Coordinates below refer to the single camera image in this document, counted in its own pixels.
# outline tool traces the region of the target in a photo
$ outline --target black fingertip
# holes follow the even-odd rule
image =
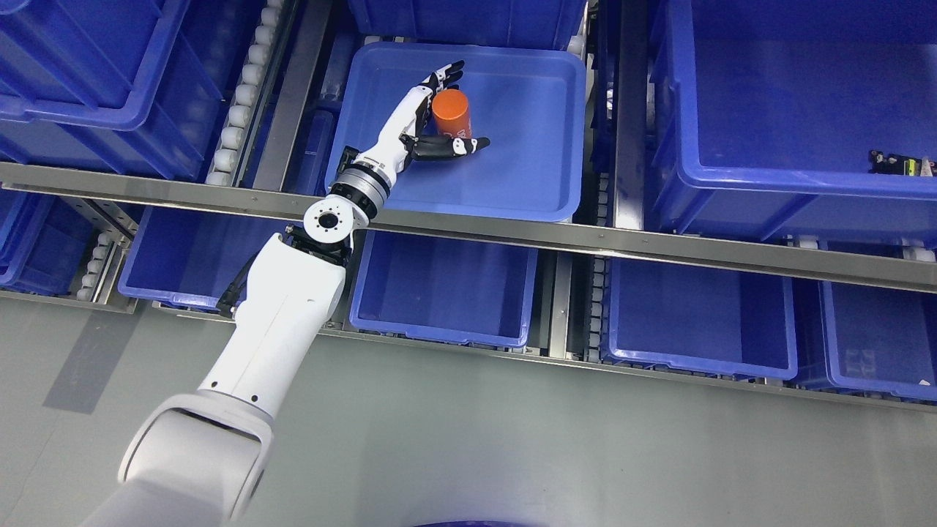
[[[464,71],[457,71],[456,73],[447,75],[446,80],[444,81],[445,86],[448,88],[450,84],[455,83],[456,81],[461,79],[464,73],[465,73]]]

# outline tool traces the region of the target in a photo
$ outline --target small object in bin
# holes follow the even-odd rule
[[[934,170],[937,170],[934,162],[929,158],[919,159],[898,154],[888,154],[886,156],[881,150],[870,150],[869,162],[872,164],[869,173],[933,177]]]
[[[447,88],[433,99],[433,117],[442,135],[453,139],[471,139],[469,98],[461,90]]]

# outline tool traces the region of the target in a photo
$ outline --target blue plastic bin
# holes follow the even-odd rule
[[[37,196],[0,287],[21,293],[67,294],[94,230],[91,223],[54,196]]]
[[[464,59],[472,131],[491,145],[453,162],[414,162],[385,208],[562,221],[579,205],[586,69],[566,52],[379,42],[359,50],[326,184],[345,145],[370,148],[400,99],[429,72]]]
[[[9,265],[20,246],[37,202],[35,194],[0,189],[0,267]]]
[[[566,49],[585,5],[585,0],[349,0],[366,35],[543,50]]]
[[[523,347],[536,272],[536,249],[368,233],[350,321],[411,339]]]
[[[144,56],[135,80],[141,85],[130,91],[123,106],[36,101],[11,110],[0,105],[0,159],[170,179],[198,177],[222,106],[222,83],[231,76],[237,50],[245,48],[263,3],[195,4],[181,30],[181,19],[174,22],[168,58]],[[114,31],[113,23],[100,25]]]
[[[606,303],[602,360],[737,378],[797,373],[788,278],[614,260]]]
[[[893,248],[861,252],[896,256]],[[937,400],[937,295],[796,280],[795,299],[795,383]]]
[[[316,112],[303,168],[287,180],[286,191],[314,193],[333,123],[328,112]],[[147,207],[117,289],[132,298],[216,311],[218,297],[247,259],[286,225],[276,219]]]
[[[869,174],[871,149],[937,157],[930,0],[669,0],[657,84],[663,230],[937,246],[937,179]]]
[[[117,109],[140,104],[140,91],[152,100],[188,3],[3,0],[0,114]]]

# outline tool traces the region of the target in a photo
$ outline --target white arm segment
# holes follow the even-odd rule
[[[274,234],[247,275],[237,329],[199,390],[276,417],[309,346],[338,304],[345,268],[292,248]]]
[[[345,285],[345,268],[274,234],[247,274],[247,300],[193,395],[169,398],[124,454],[125,483],[82,527],[218,525],[237,519],[260,483],[271,425]]]
[[[432,96],[461,77],[463,64],[407,92],[378,143],[306,211],[305,229],[290,231],[292,245],[280,234],[267,240],[224,352],[195,394],[171,397],[150,414],[121,462],[124,485],[82,526],[208,527],[243,513],[267,466],[283,398],[342,294],[351,234],[383,207]]]
[[[365,162],[380,169],[391,180],[391,187],[396,185],[397,175],[404,170],[407,149],[400,141],[401,135],[413,136],[416,133],[417,119],[422,119],[421,107],[425,107],[427,98],[433,90],[426,86],[413,86],[400,104],[391,113],[391,118],[380,129],[378,143],[359,154],[354,162]]]

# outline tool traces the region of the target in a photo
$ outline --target black cable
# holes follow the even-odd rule
[[[218,297],[218,302],[215,304],[215,307],[218,309],[218,314],[221,316],[229,319],[234,318],[234,306],[237,304],[238,300],[241,299],[241,293],[243,293],[244,289],[247,287],[247,272],[250,271],[250,266],[254,263],[254,260],[257,259],[258,254],[260,254],[260,251],[255,252],[253,256],[247,259],[247,262],[241,267],[241,270],[238,271],[234,280],[228,284],[225,292]]]

